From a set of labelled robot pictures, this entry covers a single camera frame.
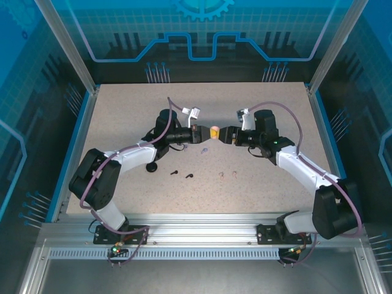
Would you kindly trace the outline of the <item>aluminium and blue side rail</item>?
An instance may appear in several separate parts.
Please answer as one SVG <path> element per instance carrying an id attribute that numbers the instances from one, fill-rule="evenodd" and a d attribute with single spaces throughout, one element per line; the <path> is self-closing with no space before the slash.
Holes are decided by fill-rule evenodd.
<path id="1" fill-rule="evenodd" d="M 45 218 L 45 223 L 58 221 L 63 201 L 70 196 L 69 183 L 78 167 L 83 152 L 98 93 L 99 88 L 94 94 L 90 94 L 89 92 L 85 94 Z"/>
<path id="2" fill-rule="evenodd" d="M 326 154 L 330 173 L 338 176 L 340 179 L 347 179 L 347 172 L 342 163 L 321 95 L 318 90 L 316 90 L 315 94 L 311 94 L 309 84 L 305 83 L 304 85 Z"/>

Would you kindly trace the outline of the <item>long aluminium base rail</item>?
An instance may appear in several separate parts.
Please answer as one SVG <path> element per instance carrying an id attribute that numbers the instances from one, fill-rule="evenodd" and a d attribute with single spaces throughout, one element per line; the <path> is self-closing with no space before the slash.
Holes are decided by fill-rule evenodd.
<path id="1" fill-rule="evenodd" d="M 277 217 L 277 213 L 127 215 L 131 224 L 150 227 L 150 248 L 257 247 L 256 226 L 273 225 Z M 58 222 L 44 223 L 37 242 L 46 247 L 91 247 L 91 220 L 87 214 L 66 214 Z"/>

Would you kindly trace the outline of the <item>aluminium frame post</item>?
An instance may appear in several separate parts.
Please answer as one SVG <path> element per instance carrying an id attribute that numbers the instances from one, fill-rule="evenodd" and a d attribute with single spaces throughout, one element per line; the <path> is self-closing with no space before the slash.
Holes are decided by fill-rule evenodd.
<path id="1" fill-rule="evenodd" d="M 49 25 L 52 33 L 55 35 L 73 69 L 83 83 L 83 86 L 86 88 L 87 92 L 94 95 L 97 89 L 96 84 L 51 0 L 34 0 L 34 2 Z"/>
<path id="2" fill-rule="evenodd" d="M 308 86 L 308 94 L 314 96 L 326 77 L 341 48 L 346 43 L 369 0 L 353 0 L 340 26 L 338 27 L 324 57 L 316 69 Z"/>

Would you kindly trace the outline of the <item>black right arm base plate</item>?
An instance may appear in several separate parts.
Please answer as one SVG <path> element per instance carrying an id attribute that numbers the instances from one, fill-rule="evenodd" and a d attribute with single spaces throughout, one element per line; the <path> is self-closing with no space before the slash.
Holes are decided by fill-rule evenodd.
<path id="1" fill-rule="evenodd" d="M 310 235 L 300 233 L 289 233 L 288 230 L 279 224 L 256 226 L 256 237 L 259 245 L 310 245 L 312 238 Z"/>

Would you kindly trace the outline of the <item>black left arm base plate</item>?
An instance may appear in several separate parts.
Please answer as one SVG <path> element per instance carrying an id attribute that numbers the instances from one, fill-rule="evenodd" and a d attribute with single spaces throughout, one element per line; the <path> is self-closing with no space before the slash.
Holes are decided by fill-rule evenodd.
<path id="1" fill-rule="evenodd" d="M 98 225 L 95 228 L 93 243 L 100 245 L 114 245 L 117 242 L 123 241 L 125 245 L 137 245 L 145 232 L 138 232 L 129 235 L 119 235 L 109 231 L 103 225 Z"/>

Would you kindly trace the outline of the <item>grey metal shelf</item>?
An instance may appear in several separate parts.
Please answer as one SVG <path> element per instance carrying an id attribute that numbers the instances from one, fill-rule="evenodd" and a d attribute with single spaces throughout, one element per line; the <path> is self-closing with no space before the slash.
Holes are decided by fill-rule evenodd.
<path id="1" fill-rule="evenodd" d="M 368 248 L 316 249 L 299 264 L 274 260 L 52 259 L 32 255 L 9 294 L 392 294 Z"/>

